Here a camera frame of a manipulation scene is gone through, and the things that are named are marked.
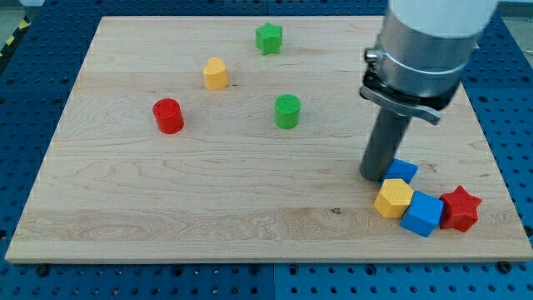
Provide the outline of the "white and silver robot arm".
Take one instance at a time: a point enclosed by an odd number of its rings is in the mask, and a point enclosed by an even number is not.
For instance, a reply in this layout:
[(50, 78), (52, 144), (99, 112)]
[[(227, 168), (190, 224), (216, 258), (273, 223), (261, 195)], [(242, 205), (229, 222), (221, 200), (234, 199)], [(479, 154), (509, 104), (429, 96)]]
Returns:
[(360, 94), (402, 117), (437, 124), (496, 0), (390, 0), (366, 49)]

